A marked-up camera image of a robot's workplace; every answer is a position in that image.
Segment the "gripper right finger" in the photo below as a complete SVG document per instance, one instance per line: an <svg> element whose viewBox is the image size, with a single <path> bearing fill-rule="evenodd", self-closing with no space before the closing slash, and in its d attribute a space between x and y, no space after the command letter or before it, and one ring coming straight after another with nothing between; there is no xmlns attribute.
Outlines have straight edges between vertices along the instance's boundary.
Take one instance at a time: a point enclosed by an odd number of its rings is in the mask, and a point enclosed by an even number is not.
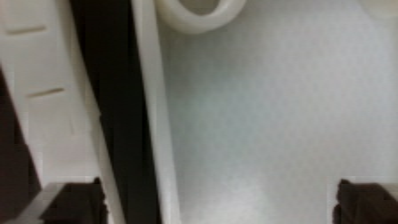
<svg viewBox="0 0 398 224"><path fill-rule="evenodd" d="M398 224L398 200L377 183L338 184L333 224Z"/></svg>

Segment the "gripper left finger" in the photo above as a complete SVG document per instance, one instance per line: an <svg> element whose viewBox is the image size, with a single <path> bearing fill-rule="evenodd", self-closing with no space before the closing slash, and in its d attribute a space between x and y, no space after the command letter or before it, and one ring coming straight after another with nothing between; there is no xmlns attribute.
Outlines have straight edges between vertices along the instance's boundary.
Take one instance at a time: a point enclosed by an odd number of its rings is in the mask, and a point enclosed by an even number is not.
<svg viewBox="0 0 398 224"><path fill-rule="evenodd" d="M52 183L11 224L107 224L102 180Z"/></svg>

